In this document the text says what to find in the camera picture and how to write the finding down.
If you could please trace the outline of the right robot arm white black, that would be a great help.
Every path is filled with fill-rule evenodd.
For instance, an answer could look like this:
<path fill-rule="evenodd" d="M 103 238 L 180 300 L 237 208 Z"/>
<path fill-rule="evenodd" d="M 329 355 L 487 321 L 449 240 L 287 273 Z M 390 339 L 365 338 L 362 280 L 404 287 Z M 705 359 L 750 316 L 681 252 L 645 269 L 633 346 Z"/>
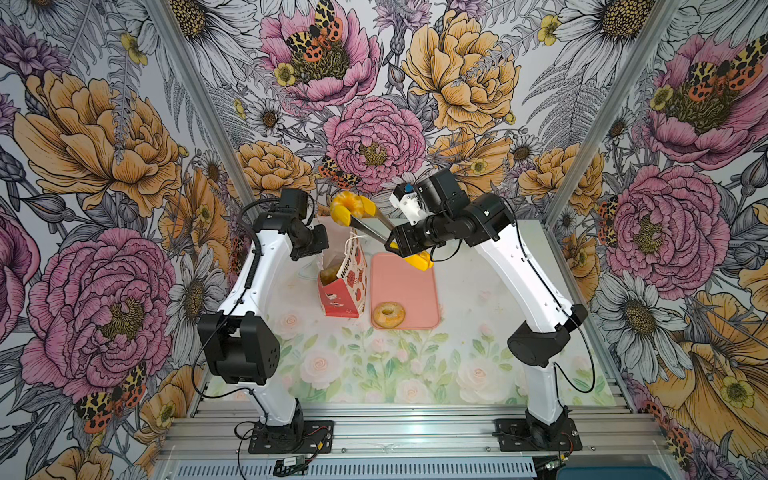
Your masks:
<path fill-rule="evenodd" d="M 384 243 L 387 251 L 409 258 L 461 241 L 493 267 L 522 310 L 523 322 L 508 338 L 507 348 L 524 366 L 525 422 L 497 427 L 500 448 L 579 449 L 575 425 L 560 400 L 558 381 L 564 374 L 554 359 L 588 311 L 567 299 L 546 276 L 523 241 L 509 202 L 494 193 L 469 198 L 448 169 L 415 184 L 397 185 L 390 202 L 407 221 L 392 229 Z"/>

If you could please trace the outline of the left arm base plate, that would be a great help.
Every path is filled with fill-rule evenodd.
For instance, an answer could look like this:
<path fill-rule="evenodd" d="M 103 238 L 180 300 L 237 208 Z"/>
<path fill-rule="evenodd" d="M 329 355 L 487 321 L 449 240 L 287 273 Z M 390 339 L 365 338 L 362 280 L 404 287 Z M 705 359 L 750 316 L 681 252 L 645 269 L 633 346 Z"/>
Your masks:
<path fill-rule="evenodd" d="M 297 423 L 283 426 L 258 424 L 248 436 L 248 453 L 252 455 L 296 454 L 310 455 L 318 451 L 329 454 L 335 423 L 331 420 L 305 420 L 301 427 Z"/>

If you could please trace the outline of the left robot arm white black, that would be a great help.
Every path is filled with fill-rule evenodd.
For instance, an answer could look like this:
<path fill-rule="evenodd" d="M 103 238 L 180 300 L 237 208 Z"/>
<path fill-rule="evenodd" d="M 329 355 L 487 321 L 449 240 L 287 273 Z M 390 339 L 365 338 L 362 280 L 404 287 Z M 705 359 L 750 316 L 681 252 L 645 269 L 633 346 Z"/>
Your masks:
<path fill-rule="evenodd" d="M 302 406 L 282 381 L 275 380 L 281 346 L 266 322 L 266 307 L 283 264 L 312 257 L 328 248 L 323 225 L 313 227 L 309 194 L 288 188 L 276 198 L 245 205 L 264 210 L 243 229 L 250 238 L 242 270 L 223 303 L 197 324 L 210 372 L 259 409 L 250 434 L 249 451 L 256 454 L 294 453 L 306 441 Z"/>

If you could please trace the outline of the glazed donut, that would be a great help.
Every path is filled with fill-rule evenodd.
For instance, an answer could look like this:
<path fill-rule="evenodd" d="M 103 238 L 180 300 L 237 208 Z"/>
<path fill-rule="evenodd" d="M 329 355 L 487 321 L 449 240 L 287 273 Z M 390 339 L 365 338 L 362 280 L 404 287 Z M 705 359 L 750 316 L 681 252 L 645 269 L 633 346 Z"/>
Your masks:
<path fill-rule="evenodd" d="M 372 314 L 373 323 L 382 329 L 394 329 L 401 325 L 406 318 L 405 308 L 397 302 L 382 302 Z"/>

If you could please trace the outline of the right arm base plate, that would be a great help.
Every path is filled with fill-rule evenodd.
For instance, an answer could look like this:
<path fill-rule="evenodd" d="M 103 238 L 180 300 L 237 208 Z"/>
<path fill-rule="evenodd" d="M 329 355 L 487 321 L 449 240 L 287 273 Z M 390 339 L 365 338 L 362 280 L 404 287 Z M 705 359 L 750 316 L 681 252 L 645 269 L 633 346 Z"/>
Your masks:
<path fill-rule="evenodd" d="M 500 418 L 494 421 L 493 436 L 502 452 L 581 451 L 583 444 L 575 423 L 565 418 L 551 425 L 537 419 Z"/>

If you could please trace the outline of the white red paper gift bag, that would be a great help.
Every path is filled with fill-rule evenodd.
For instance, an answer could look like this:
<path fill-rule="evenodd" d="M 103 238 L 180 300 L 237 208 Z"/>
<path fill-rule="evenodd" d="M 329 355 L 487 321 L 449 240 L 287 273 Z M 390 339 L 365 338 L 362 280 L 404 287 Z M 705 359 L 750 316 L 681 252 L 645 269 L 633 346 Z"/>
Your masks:
<path fill-rule="evenodd" d="M 362 241 L 355 229 L 342 227 L 330 217 L 322 217 L 329 247 L 318 260 L 319 298 L 327 317 L 359 318 L 368 298 L 368 263 Z"/>

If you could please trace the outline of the bundt cake bread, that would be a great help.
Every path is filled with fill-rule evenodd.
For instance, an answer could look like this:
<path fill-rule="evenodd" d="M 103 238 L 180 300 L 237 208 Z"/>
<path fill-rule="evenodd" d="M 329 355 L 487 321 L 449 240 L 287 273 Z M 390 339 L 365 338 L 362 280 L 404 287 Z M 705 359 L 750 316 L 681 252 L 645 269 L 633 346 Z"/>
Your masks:
<path fill-rule="evenodd" d="M 336 195 L 330 204 L 332 220 L 341 226 L 350 227 L 352 219 L 375 217 L 376 205 L 367 197 L 343 191 Z"/>

